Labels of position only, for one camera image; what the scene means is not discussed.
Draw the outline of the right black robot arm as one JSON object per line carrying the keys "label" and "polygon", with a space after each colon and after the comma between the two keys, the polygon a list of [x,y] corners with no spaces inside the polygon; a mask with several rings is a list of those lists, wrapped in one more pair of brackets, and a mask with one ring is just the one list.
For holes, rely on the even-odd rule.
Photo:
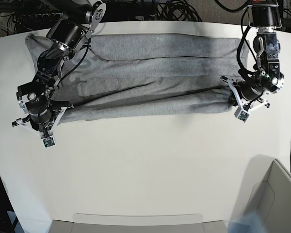
{"label": "right black robot arm", "polygon": [[101,0],[88,4],[56,0],[53,5],[63,14],[47,33],[52,45],[38,57],[33,80],[17,88],[18,104],[27,116],[12,123],[36,133],[45,148],[56,144],[53,132],[65,111],[73,108],[69,101],[52,99],[60,83],[72,73],[63,75],[63,66],[82,47],[89,50],[91,36],[106,12],[106,3]]}

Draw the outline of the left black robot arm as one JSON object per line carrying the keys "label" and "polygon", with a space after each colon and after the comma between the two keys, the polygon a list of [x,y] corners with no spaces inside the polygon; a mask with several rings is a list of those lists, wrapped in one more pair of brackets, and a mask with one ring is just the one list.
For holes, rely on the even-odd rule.
{"label": "left black robot arm", "polygon": [[[230,101],[237,107],[235,117],[246,122],[254,110],[262,106],[270,106],[269,102],[263,99],[263,95],[275,94],[284,85],[284,75],[280,71],[278,58],[280,43],[275,32],[282,26],[279,5],[275,0],[247,0],[236,9],[229,9],[220,2],[217,4],[231,13],[240,10],[245,13],[251,12],[248,26],[242,28],[242,38],[236,54],[240,67],[238,73],[242,81],[237,82],[232,78],[221,77],[221,80],[226,82],[232,91]],[[243,45],[247,42],[246,36],[252,28],[258,30],[253,45],[248,46],[250,51],[256,53],[254,71],[245,68],[240,58]]]}

